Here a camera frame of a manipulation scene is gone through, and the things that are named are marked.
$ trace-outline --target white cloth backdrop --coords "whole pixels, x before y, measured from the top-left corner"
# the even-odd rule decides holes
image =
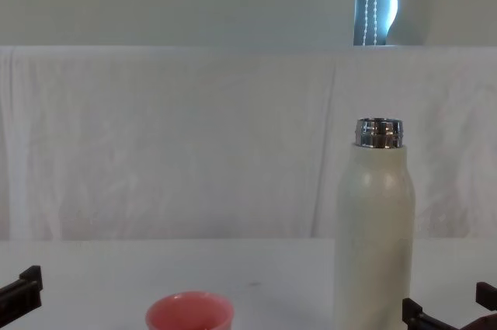
[[[405,121],[418,236],[496,236],[495,74],[494,48],[3,48],[0,237],[332,236],[362,116]]]

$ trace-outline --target white table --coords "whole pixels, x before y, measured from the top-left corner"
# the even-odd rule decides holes
[[[42,265],[43,307],[13,322],[22,330],[138,330],[149,305],[185,290],[228,296],[234,330],[330,329],[329,240],[2,242],[0,284]],[[479,280],[497,284],[497,241],[415,243],[412,298],[461,326],[488,312]]]

